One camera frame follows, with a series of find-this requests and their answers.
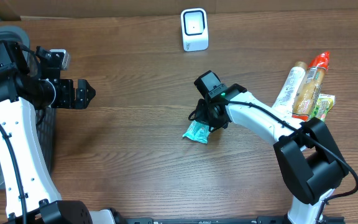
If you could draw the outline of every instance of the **small packet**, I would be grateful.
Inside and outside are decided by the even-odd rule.
[[[204,144],[208,143],[208,136],[210,134],[209,126],[197,121],[192,121],[183,138],[187,137],[190,140],[198,141]]]
[[[311,118],[318,118],[321,121],[325,121],[328,111],[335,105],[335,96],[320,94],[318,96],[316,106],[310,114]]]

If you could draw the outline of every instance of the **white device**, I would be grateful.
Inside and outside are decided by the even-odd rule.
[[[208,48],[208,24],[202,8],[186,9],[181,12],[183,49],[187,52]]]

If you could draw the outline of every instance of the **wooden wall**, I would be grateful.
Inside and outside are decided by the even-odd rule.
[[[0,0],[0,17],[157,16],[192,7],[208,13],[355,9],[358,0]]]

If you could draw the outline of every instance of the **wood grain surface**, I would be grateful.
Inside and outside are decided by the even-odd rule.
[[[96,89],[87,110],[59,110],[52,179],[65,200],[125,217],[283,215],[291,205],[272,146],[230,124],[208,145],[182,139],[207,70],[272,105],[297,60],[331,51],[323,93],[337,97],[326,123],[358,173],[358,10],[208,16],[209,49],[184,53],[179,16],[4,22],[32,48],[67,49],[63,78]],[[337,192],[352,189],[348,176]],[[5,217],[0,191],[0,223]],[[358,193],[325,214],[358,223]]]
[[[0,17],[167,16],[194,7],[207,13],[358,9],[358,0],[0,0]]]

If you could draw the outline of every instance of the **green snack bag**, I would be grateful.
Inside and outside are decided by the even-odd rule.
[[[183,134],[183,138],[186,137],[193,141],[198,141],[204,144],[208,143],[208,136],[210,134],[209,126],[197,121],[191,122],[186,133]]]
[[[310,114],[309,119],[318,118],[321,121],[325,121],[328,111],[335,105],[335,96],[320,94],[318,96],[316,106],[314,106],[313,111]]]

